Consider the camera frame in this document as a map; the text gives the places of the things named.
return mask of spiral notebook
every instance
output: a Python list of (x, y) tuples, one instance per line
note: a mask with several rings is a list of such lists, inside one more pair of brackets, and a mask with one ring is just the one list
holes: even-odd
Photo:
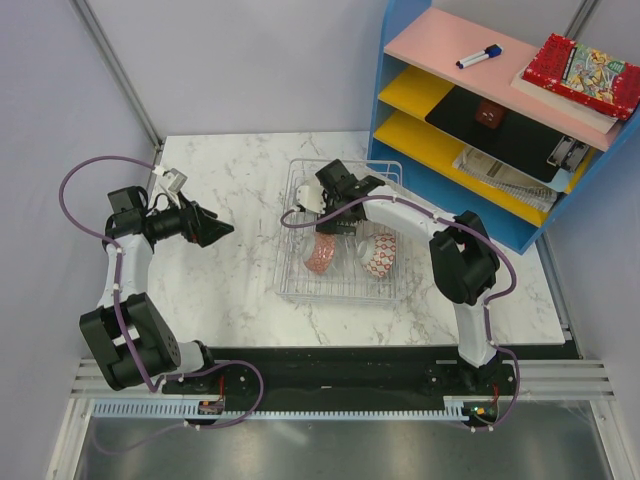
[(475, 148), (465, 148), (453, 166), (542, 212), (551, 210), (558, 199), (557, 192)]

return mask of bookshelf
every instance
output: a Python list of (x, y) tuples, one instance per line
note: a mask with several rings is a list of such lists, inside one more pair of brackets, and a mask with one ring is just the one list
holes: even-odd
[[(456, 60), (494, 43), (504, 47), (499, 57), (463, 70), (455, 65)], [(399, 161), (409, 190), (452, 213), (475, 211), (493, 238), (519, 253), (562, 214), (640, 124), (636, 113), (624, 125), (602, 134), (512, 88), (514, 76), (537, 51), (538, 47), (430, 8), (429, 0), (391, 0), (382, 28), (369, 138), (368, 158)], [(522, 135), (515, 137), (529, 157), (517, 160), (529, 163), (518, 168), (507, 157), (492, 156), (525, 173), (528, 167), (546, 164), (546, 155), (538, 160), (536, 147), (543, 142), (536, 142), (536, 132), (569, 135), (592, 147), (576, 172), (560, 169), (555, 176), (552, 172), (552, 180), (542, 182), (562, 193), (550, 212), (539, 211), (453, 167), (465, 145), (474, 145), (473, 141), (452, 133), (434, 118), (447, 100), (448, 108), (457, 109), (460, 102), (451, 99), (462, 98), (455, 96), (461, 92), (499, 103), (522, 119), (517, 126)], [(460, 114), (468, 115), (463, 110)], [(513, 144), (513, 138), (505, 142)]]

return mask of blue shelf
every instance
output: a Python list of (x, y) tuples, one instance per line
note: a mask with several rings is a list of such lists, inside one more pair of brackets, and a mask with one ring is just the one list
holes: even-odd
[(408, 190), (456, 215), (465, 210), (472, 210), (480, 216), (493, 239), (518, 253), (524, 253), (529, 240), (538, 230), (530, 223), (376, 139), (373, 139), (369, 158), (400, 163), (403, 183)]
[(615, 142), (606, 152), (596, 155), (573, 191), (562, 197), (551, 210), (544, 224), (538, 228), (511, 214), (502, 207), (467, 190), (430, 168), (373, 138), (373, 133), (389, 118), (394, 108), (378, 101), (378, 95), (400, 72), (406, 63), (384, 53), (384, 46), (431, 7), (431, 0), (390, 0), (382, 24), (373, 97), (368, 156), (372, 160), (395, 160), (402, 164), (404, 186), (434, 205), (453, 214), (465, 210), (476, 212), (489, 235), (503, 245), (522, 254), (561, 215), (580, 192), (620, 151), (622, 145), (640, 128), (640, 109), (629, 119)]

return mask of wire rack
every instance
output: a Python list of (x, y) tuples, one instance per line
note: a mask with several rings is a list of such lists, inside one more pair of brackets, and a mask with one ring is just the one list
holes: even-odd
[[(283, 212), (296, 204), (296, 190), (315, 173), (330, 163), (328, 160), (293, 160), (284, 194)], [(402, 188), (402, 165), (386, 161), (343, 161), (356, 177), (375, 175), (399, 193)], [(305, 223), (317, 218), (313, 213), (295, 213), (291, 223)], [(358, 225), (355, 236), (337, 235), (336, 252), (329, 269), (322, 275), (308, 270), (301, 257), (303, 238), (313, 235), (314, 227), (288, 229), (281, 227), (276, 274), (276, 292), (295, 303), (349, 303), (354, 305), (395, 305), (406, 294), (406, 269), (410, 242), (394, 230), (371, 222)], [(383, 278), (375, 278), (360, 265), (356, 247), (367, 236), (392, 233), (396, 237), (396, 260)]]

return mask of marker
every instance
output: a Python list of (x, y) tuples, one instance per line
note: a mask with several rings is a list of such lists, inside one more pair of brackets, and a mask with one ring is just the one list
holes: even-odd
[(502, 51), (503, 49), (500, 45), (498, 44), (490, 45), (480, 52), (474, 53), (473, 55), (469, 55), (468, 57), (463, 58), (462, 60), (458, 60), (456, 62), (456, 65), (458, 66), (459, 69), (467, 68), (467, 67), (470, 67), (471, 65), (475, 65), (476, 63), (482, 62), (483, 60), (486, 60), (488, 58), (497, 57), (502, 53)]

